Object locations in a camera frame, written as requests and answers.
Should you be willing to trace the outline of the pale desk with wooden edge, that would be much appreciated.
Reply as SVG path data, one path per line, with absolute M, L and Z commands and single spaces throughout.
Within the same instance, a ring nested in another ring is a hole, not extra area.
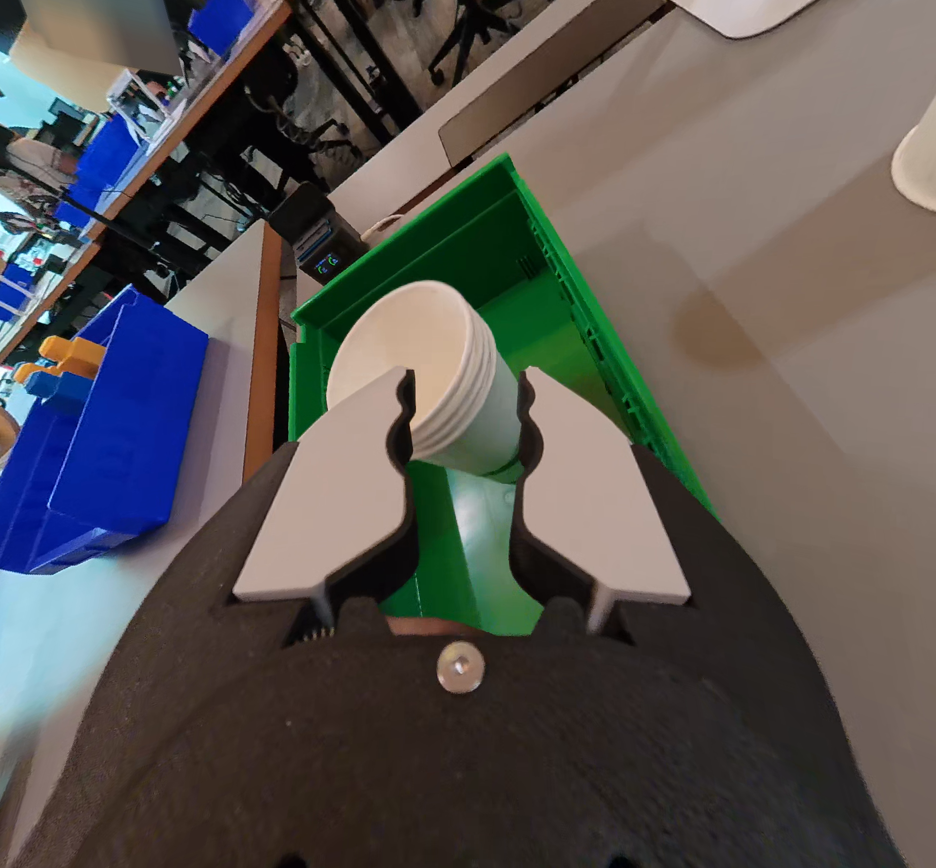
M 170 522 L 57 574 L 2 573 L 2 866 L 38 822 L 137 608 L 273 454 L 280 258 L 280 238 L 255 223 L 169 302 L 210 337 Z

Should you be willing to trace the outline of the white paper cup green band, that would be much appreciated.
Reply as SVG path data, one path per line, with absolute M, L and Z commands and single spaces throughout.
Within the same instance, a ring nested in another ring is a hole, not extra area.
M 935 99 L 897 146 L 891 178 L 907 201 L 935 212 Z

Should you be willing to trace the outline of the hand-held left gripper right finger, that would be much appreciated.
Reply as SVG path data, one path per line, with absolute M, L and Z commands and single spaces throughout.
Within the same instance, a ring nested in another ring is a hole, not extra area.
M 542 608 L 570 600 L 594 635 L 621 603 L 687 605 L 691 587 L 625 433 L 535 366 L 519 376 L 518 417 L 520 588 Z

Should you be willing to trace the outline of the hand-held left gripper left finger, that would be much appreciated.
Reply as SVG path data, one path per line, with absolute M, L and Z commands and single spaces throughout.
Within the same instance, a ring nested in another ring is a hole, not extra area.
M 334 625 L 350 598 L 383 602 L 414 576 L 415 373 L 394 367 L 295 443 L 232 589 L 241 602 L 301 599 Z

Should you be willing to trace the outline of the grey desk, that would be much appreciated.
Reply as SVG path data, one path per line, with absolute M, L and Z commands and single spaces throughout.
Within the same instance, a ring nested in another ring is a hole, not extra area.
M 674 9 L 506 152 L 934 866 L 934 214 L 894 187 L 934 0 L 819 0 L 733 42 Z

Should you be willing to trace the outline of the yellow plastic block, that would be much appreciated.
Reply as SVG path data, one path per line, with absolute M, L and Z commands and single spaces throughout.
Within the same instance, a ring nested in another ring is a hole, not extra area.
M 39 347 L 40 359 L 48 362 L 18 364 L 13 371 L 13 381 L 25 385 L 35 373 L 62 376 L 76 375 L 93 381 L 106 354 L 106 347 L 81 337 L 65 339 L 61 336 L 47 337 Z

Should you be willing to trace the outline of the blue plastic bin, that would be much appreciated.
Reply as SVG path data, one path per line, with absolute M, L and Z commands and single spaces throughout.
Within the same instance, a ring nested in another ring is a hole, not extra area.
M 52 574 L 168 522 L 209 337 L 131 286 L 66 343 L 93 377 L 30 366 L 1 480 L 1 568 Z

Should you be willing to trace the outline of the black charging hub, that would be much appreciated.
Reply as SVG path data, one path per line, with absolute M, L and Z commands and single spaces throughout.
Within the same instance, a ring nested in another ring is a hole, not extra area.
M 303 182 L 267 217 L 292 251 L 297 270 L 324 287 L 369 250 L 321 189 Z

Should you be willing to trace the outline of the green plastic bin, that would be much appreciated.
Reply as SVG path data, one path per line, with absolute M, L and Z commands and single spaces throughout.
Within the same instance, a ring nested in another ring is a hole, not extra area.
M 457 289 L 515 374 L 539 367 L 649 449 L 716 514 L 617 331 L 508 155 L 392 233 L 296 311 L 289 350 L 289 438 L 326 411 L 338 347 L 379 298 L 434 279 Z M 432 464 L 408 467 L 419 564 L 381 609 L 524 635 L 541 613 L 508 564 L 515 487 Z

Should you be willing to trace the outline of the stack of nested paper cups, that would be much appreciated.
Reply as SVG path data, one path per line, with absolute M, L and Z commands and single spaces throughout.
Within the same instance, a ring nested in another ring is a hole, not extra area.
M 331 364 L 327 408 L 395 367 L 415 374 L 415 460 L 504 484 L 518 480 L 518 379 L 488 324 L 452 286 L 420 280 L 371 306 Z

